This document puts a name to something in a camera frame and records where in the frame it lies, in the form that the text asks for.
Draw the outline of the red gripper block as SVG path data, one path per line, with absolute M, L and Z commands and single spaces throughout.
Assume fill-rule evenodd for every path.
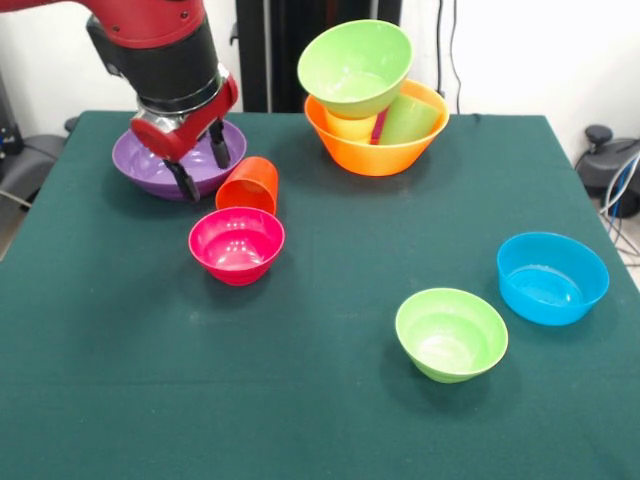
M 159 115 L 140 108 L 131 120 L 131 130 L 138 140 L 163 159 L 185 200 L 199 202 L 201 195 L 193 178 L 180 163 L 199 140 L 208 135 L 217 166 L 226 170 L 230 154 L 223 130 L 224 117 L 236 103 L 238 89 L 233 77 L 223 77 L 214 97 L 184 114 Z

